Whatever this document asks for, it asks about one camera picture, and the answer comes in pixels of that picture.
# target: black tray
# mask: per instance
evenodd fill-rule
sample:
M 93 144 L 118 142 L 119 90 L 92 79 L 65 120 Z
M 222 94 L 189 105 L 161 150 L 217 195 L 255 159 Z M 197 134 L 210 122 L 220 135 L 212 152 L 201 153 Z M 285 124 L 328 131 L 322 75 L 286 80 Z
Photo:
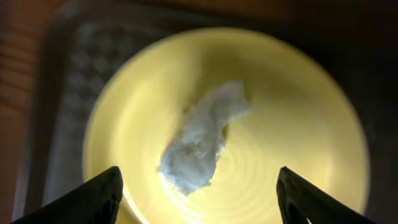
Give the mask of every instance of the black tray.
M 273 35 L 329 71 L 354 104 L 368 139 L 372 181 L 366 216 L 397 223 L 397 102 L 389 91 L 397 83 L 397 69 L 394 61 L 385 60 L 390 50 L 319 39 L 272 24 L 110 0 L 64 5 L 43 41 L 25 164 L 28 188 L 19 192 L 26 194 L 24 214 L 83 183 L 86 123 L 105 83 L 127 59 L 172 34 L 218 26 Z

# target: crumpled plastic bag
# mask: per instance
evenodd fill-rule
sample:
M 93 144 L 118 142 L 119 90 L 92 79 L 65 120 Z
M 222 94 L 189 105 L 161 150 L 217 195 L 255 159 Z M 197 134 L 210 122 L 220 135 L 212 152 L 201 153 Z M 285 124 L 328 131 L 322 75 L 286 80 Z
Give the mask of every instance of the crumpled plastic bag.
M 160 159 L 159 172 L 184 195 L 210 185 L 224 149 L 223 128 L 250 108 L 242 81 L 230 81 L 209 91 L 189 110 Z

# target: plate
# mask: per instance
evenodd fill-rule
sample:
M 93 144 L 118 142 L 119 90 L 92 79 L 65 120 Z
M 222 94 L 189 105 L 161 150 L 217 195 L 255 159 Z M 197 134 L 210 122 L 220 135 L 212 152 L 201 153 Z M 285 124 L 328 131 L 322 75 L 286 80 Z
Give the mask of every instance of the plate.
M 184 111 L 206 91 L 242 80 L 252 111 L 228 126 L 211 185 L 185 197 L 157 172 Z M 316 62 L 258 32 L 210 28 L 138 53 L 101 93 L 85 136 L 88 180 L 123 175 L 118 223 L 282 223 L 275 185 L 287 166 L 357 212 L 369 158 L 353 107 Z

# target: wooden table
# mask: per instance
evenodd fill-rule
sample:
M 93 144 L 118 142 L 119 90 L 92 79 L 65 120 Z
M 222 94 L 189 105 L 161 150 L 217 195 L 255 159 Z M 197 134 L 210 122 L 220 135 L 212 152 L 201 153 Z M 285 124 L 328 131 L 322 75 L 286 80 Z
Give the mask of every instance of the wooden table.
M 65 0 L 0 2 L 0 223 L 9 223 L 24 167 L 24 136 L 40 40 Z M 346 44 L 396 46 L 397 1 L 335 0 L 146 0 L 231 17 L 255 19 Z

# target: yellow plate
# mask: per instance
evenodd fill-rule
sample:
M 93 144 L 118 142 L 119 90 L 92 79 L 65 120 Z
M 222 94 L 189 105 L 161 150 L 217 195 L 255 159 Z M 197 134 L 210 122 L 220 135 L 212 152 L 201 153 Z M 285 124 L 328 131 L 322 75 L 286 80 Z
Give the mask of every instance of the yellow plate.
M 227 80 L 244 81 L 253 110 L 229 124 L 212 185 L 184 197 L 156 172 L 160 156 L 183 110 Z M 290 45 L 241 29 L 178 34 L 125 63 L 91 115 L 85 178 L 115 165 L 118 223 L 282 223 L 282 166 L 358 212 L 368 196 L 363 132 L 336 83 Z

